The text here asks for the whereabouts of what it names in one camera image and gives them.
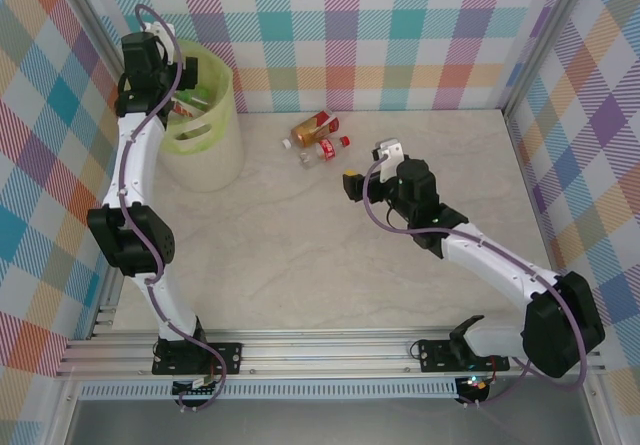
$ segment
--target plaid wall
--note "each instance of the plaid wall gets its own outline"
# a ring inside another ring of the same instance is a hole
[[[514,118],[553,258],[595,286],[640,443],[640,0],[580,0]]]
[[[495,108],[555,0],[91,1],[116,43],[137,2],[164,14],[257,112]]]
[[[106,271],[85,215],[113,169],[115,88],[66,0],[0,17],[0,444],[25,445]]]
[[[509,99],[509,95],[511,95],[511,90],[513,89],[513,85],[516,83],[516,80],[520,76],[520,72],[522,71],[522,68],[524,67],[524,65],[527,63],[527,60],[529,60],[529,57],[531,56],[531,53],[533,52],[533,49],[535,48],[536,43],[538,43],[538,38],[540,37],[540,33],[542,32],[544,26],[547,23],[547,20],[550,17],[551,10],[553,9],[553,7],[556,5],[557,2],[558,0],[545,1],[544,7],[542,7],[542,11],[540,12],[540,15],[538,16],[538,19],[536,20],[535,25],[533,26],[533,28],[531,29],[531,32],[529,33],[529,37],[527,38],[527,41],[524,47],[520,51],[520,55],[518,56],[518,61],[516,62],[513,69],[511,70],[511,75],[509,75],[509,80],[507,80],[507,85],[504,87],[502,94],[500,95],[500,99],[498,100],[497,108],[503,108],[506,105],[507,100]]]

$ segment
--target yellow object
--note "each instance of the yellow object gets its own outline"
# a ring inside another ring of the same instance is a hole
[[[182,56],[198,59],[198,85],[211,92],[211,109],[197,118],[171,115],[161,150],[191,155],[211,148],[224,137],[231,113],[235,112],[233,72],[203,46],[179,40]]]
[[[198,86],[209,91],[211,108],[194,118],[171,114],[159,159],[183,188],[211,192],[235,180],[244,166],[233,72],[203,46],[178,43],[183,56],[198,59]]]

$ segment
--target bottle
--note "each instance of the bottle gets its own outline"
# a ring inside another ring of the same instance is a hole
[[[323,138],[314,144],[309,150],[300,153],[300,163],[305,168],[311,168],[320,162],[328,162],[333,160],[342,148],[351,145],[349,137],[340,137],[338,140]]]
[[[289,138],[282,140],[284,148],[289,150],[293,145],[307,148],[323,139],[330,133],[338,130],[340,122],[338,117],[328,110],[316,113],[313,117],[296,125],[291,130]]]
[[[173,108],[171,108],[171,111],[173,113],[177,113],[178,115],[182,115],[183,117],[198,118],[202,116],[204,113],[199,108],[192,107],[191,105],[187,105],[182,100],[176,100],[175,96],[172,102],[173,102]]]
[[[202,87],[197,87],[193,90],[178,90],[173,94],[174,98],[181,102],[191,105],[203,112],[206,112],[211,108],[209,103],[209,92]]]

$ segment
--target wire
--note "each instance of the wire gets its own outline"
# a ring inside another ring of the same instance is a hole
[[[497,372],[498,366],[496,365],[496,359],[493,355],[491,355],[489,358],[491,359],[491,367],[493,368],[493,375],[491,375],[491,381],[489,383],[493,383],[496,381],[496,372]]]
[[[413,347],[415,347],[418,343],[420,343],[420,340],[416,340],[409,347],[409,355],[411,355],[411,358],[413,358],[414,360],[420,360],[420,357],[417,357],[413,354]]]
[[[396,228],[393,225],[391,225],[391,221],[389,220],[389,218],[391,217],[391,212],[393,211],[393,207],[389,207],[389,210],[387,210],[387,224],[391,227],[391,228]]]
[[[556,300],[556,302],[558,302],[558,305],[560,305],[560,308],[562,308],[562,311],[564,312],[567,320],[569,321],[569,325],[571,327],[571,330],[573,331],[573,334],[576,339],[576,344],[578,346],[578,354],[580,356],[580,373],[578,375],[578,379],[570,385],[563,385],[563,384],[557,383],[551,380],[549,377],[540,374],[539,372],[538,372],[539,375],[538,374],[534,374],[534,375],[544,378],[545,380],[549,381],[551,384],[553,384],[555,387],[561,390],[564,390],[567,392],[579,390],[584,384],[585,379],[587,378],[587,351],[584,345],[584,340],[582,339],[582,335],[580,333],[580,327],[578,326],[578,322],[576,321],[576,318],[573,316],[573,313],[571,312],[569,305],[567,305],[567,302],[564,300],[564,298],[562,298],[560,293],[558,293],[558,291],[555,288],[553,288],[553,286],[547,280],[545,280],[539,275],[536,275],[535,272],[527,266],[527,264],[523,263],[518,258],[514,257],[511,253],[494,245],[490,241],[481,241],[480,238],[474,235],[471,235],[470,233],[462,232],[460,230],[439,228],[439,227],[402,230],[402,229],[395,229],[395,228],[389,227],[384,223],[382,223],[378,219],[378,217],[375,216],[375,214],[373,213],[373,210],[371,209],[371,204],[369,203],[369,200],[368,200],[368,191],[369,191],[369,181],[371,180],[371,175],[373,174],[375,169],[378,168],[378,166],[380,166],[380,164],[384,162],[386,159],[387,157],[384,156],[380,160],[377,160],[376,162],[374,162],[374,164],[371,165],[371,167],[367,171],[367,174],[364,177],[362,201],[364,203],[365,211],[367,212],[367,215],[369,215],[371,220],[373,220],[373,222],[383,230],[387,230],[388,232],[391,232],[391,233],[400,233],[400,234],[406,234],[406,235],[415,235],[415,234],[423,234],[423,233],[444,233],[447,235],[458,236],[466,240],[469,240],[471,242],[481,244],[483,247],[486,247],[488,250],[491,250],[493,253],[499,255],[500,257],[504,258],[508,262],[512,263],[513,265],[523,270],[527,275],[530,275],[532,279],[535,279],[538,283],[540,283],[543,287],[545,287],[547,291],[551,294],[551,296]],[[523,379],[524,376],[530,371],[530,365],[531,365],[531,361],[528,361],[527,364],[525,364],[524,372],[519,377],[518,382],[521,379]],[[507,394],[507,392],[503,392],[499,396],[494,397],[494,399],[503,397],[505,394]]]
[[[124,216],[125,223],[129,226],[129,228],[133,231],[133,233],[135,233],[135,235],[140,239],[140,241],[147,247],[149,252],[151,252],[151,255],[153,256],[156,262],[156,274],[153,277],[149,277],[145,279],[145,284],[147,285],[147,291],[149,293],[149,300],[151,301],[151,304],[153,305],[153,308],[156,314],[158,315],[158,317],[160,317],[160,320],[164,322],[172,332],[176,333],[177,335],[181,336],[185,340],[211,353],[214,356],[214,358],[220,363],[220,366],[222,368],[220,381],[218,382],[218,386],[216,387],[215,392],[213,393],[211,398],[209,398],[209,400],[207,400],[205,403],[203,403],[199,407],[185,406],[185,404],[182,402],[182,397],[186,392],[183,392],[180,395],[178,395],[178,403],[182,407],[182,411],[187,409],[193,412],[197,412],[210,407],[211,404],[214,402],[214,400],[218,397],[218,395],[222,393],[222,388],[224,387],[224,383],[227,378],[227,364],[225,363],[222,356],[216,350],[211,348],[208,344],[193,338],[189,334],[180,330],[173,323],[171,323],[171,320],[164,314],[164,312],[160,308],[160,305],[158,304],[158,300],[154,293],[154,284],[158,283],[158,281],[164,275],[164,264],[162,262],[162,258],[160,257],[160,252],[156,249],[156,247],[153,245],[151,240],[149,240],[145,236],[144,232],[140,230],[140,228],[131,219],[131,216],[129,215],[129,211],[127,210],[127,203],[125,199],[126,197],[125,172],[126,172],[127,159],[129,157],[129,152],[131,150],[131,147],[136,143],[136,138],[138,137],[140,132],[144,129],[144,127],[158,114],[160,110],[162,110],[162,108],[169,102],[169,100],[171,100],[171,97],[173,96],[175,91],[178,89],[178,84],[180,83],[180,78],[182,77],[182,52],[180,51],[178,40],[176,39],[175,35],[171,32],[169,25],[153,9],[139,3],[135,7],[135,14],[136,14],[136,19],[138,20],[138,23],[140,24],[143,30],[145,28],[145,25],[144,25],[144,21],[142,20],[142,17],[140,16],[140,13],[142,11],[147,12],[149,15],[151,15],[158,23],[160,23],[162,28],[164,28],[164,30],[167,32],[167,35],[169,35],[169,38],[171,39],[171,42],[175,50],[175,62],[177,63],[177,67],[176,67],[176,76],[173,80],[173,83],[171,84],[171,87],[169,87],[169,90],[167,90],[167,94],[164,96],[162,100],[160,100],[160,102],[158,102],[155,108],[151,110],[151,112],[149,112],[149,114],[147,114],[147,116],[142,119],[142,121],[140,122],[140,125],[136,127],[136,129],[131,133],[131,136],[127,139],[127,142],[125,143],[125,146],[122,150],[122,158],[120,159],[120,169],[118,171],[118,195],[119,195],[119,201],[120,201],[120,210],[122,211],[122,215]]]

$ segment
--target plaid backdrop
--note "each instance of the plaid backdrop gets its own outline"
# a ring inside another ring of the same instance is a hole
[[[580,0],[511,126],[556,264],[596,287],[640,443],[640,0]]]
[[[113,169],[115,88],[66,0],[1,0],[0,23],[0,444],[28,445],[106,270],[85,216]]]
[[[150,5],[222,57],[238,110],[257,112],[496,108],[555,0],[91,2],[116,43]]]

